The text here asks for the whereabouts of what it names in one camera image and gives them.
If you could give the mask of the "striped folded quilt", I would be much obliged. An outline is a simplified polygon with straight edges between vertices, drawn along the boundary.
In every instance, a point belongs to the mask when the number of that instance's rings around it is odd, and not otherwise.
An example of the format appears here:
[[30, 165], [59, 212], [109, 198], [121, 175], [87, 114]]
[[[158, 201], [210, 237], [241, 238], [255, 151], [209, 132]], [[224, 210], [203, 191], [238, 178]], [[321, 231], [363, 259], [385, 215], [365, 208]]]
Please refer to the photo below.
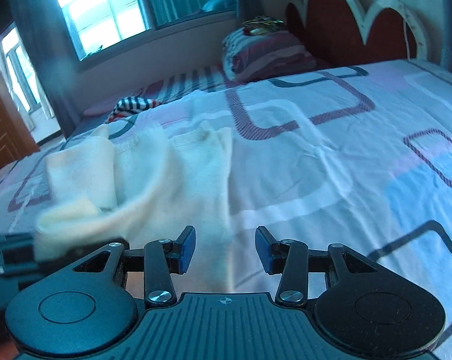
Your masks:
[[301, 41], [288, 31], [245, 35], [243, 30], [223, 40], [223, 70], [237, 83], [310, 72], [316, 60]]

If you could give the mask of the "pink pillow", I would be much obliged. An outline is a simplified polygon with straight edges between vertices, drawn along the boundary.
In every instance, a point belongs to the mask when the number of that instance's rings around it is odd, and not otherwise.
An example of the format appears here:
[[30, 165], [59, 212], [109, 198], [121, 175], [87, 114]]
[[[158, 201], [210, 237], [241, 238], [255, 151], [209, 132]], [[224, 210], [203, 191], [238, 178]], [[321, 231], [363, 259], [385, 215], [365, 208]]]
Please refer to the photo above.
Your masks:
[[97, 104], [94, 104], [86, 109], [83, 112], [83, 115], [85, 117], [92, 117], [109, 114], [114, 110], [116, 104], [117, 101], [114, 100], [112, 102], [98, 102]]

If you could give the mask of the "dark grey curtain left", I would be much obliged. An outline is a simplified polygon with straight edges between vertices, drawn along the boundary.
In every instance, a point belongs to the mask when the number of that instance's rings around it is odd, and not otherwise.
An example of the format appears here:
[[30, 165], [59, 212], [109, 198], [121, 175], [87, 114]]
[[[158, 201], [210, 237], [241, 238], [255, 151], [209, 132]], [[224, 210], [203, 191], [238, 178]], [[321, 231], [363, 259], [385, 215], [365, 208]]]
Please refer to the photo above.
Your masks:
[[65, 137], [80, 124], [75, 51], [57, 0], [9, 0], [14, 22]]

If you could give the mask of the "patterned bed sheet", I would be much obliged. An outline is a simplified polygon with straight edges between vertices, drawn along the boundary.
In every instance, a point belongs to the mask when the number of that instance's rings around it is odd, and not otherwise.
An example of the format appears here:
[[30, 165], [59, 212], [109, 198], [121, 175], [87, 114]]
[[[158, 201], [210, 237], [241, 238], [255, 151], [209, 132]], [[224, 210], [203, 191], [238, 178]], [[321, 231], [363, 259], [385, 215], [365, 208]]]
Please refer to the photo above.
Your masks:
[[[340, 67], [197, 90], [101, 126], [119, 143], [154, 125], [176, 137], [202, 124], [233, 136], [233, 287], [222, 293], [273, 290], [259, 226], [312, 250], [341, 243], [437, 297], [447, 322], [434, 353], [452, 359], [451, 73], [423, 61]], [[35, 234], [53, 204], [46, 158], [95, 130], [0, 170], [0, 234]]]

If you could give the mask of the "cream knit sweater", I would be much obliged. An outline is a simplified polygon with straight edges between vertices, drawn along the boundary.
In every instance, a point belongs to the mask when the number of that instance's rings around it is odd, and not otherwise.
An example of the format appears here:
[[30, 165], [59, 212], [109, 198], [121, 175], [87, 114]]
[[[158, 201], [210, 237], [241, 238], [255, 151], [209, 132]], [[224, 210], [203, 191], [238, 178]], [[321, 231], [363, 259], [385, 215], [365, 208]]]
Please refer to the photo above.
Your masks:
[[80, 144], [49, 155], [45, 170], [53, 204], [35, 225], [35, 258], [60, 258], [83, 245], [126, 240], [142, 248], [193, 226], [197, 243], [178, 292], [230, 291], [233, 232], [228, 177], [229, 128], [201, 124], [168, 136], [154, 125], [114, 143], [101, 126]]

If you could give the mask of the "red white headboard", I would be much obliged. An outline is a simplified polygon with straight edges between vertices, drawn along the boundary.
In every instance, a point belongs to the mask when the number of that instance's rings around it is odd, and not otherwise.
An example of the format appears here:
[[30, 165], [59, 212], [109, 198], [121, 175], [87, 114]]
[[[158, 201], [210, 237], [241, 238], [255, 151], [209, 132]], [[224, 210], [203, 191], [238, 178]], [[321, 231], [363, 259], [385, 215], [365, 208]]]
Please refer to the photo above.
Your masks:
[[294, 0], [285, 18], [306, 50], [332, 67], [430, 57], [425, 26], [400, 0], [368, 8], [360, 0]]

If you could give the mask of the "white sheer balcony curtain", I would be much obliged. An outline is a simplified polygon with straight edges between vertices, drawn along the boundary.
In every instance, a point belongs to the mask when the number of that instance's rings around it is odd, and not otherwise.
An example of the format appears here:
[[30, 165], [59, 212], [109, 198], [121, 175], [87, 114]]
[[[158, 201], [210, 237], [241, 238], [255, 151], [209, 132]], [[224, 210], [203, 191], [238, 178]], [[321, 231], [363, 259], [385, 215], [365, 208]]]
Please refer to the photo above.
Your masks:
[[0, 43], [0, 69], [9, 94], [30, 132], [60, 130], [55, 114], [27, 53], [18, 39]]

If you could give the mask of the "brown wooden door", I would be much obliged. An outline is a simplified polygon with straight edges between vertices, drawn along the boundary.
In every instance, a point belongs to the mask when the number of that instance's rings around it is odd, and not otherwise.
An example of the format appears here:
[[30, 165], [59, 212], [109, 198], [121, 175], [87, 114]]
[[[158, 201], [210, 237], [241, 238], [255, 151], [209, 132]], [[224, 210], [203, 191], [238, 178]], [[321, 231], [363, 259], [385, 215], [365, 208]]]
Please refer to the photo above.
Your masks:
[[0, 73], [0, 170], [39, 151], [1, 78]]

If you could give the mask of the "black white striped garment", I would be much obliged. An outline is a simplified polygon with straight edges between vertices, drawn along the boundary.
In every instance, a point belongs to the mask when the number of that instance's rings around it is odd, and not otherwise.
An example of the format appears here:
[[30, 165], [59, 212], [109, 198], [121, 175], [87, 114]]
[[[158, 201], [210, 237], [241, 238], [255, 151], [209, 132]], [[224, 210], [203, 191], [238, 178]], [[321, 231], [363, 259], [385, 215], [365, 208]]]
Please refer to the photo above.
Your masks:
[[119, 119], [137, 115], [143, 111], [156, 108], [161, 104], [162, 102], [157, 99], [143, 98], [139, 96], [124, 97], [114, 106], [114, 109], [109, 114], [106, 123], [112, 123]]

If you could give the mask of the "window with teal curtain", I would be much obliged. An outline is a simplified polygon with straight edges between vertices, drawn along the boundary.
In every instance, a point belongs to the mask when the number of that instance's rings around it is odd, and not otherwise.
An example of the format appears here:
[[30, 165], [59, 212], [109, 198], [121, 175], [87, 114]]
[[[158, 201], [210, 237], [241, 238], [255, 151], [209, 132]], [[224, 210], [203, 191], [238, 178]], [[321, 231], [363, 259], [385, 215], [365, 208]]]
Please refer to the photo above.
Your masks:
[[216, 12], [237, 0], [57, 0], [78, 59], [139, 33]]

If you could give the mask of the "striped mattress cover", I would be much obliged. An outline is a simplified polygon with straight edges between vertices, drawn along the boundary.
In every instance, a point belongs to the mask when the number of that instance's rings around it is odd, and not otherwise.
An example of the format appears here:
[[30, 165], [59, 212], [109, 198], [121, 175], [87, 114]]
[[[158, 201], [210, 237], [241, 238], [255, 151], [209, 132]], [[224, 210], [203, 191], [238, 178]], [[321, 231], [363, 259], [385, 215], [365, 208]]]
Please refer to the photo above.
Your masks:
[[144, 88], [136, 89], [131, 96], [152, 100], [156, 104], [167, 104], [182, 99], [196, 90], [213, 93], [237, 86], [240, 84], [229, 80], [222, 65], [217, 64], [161, 79]]

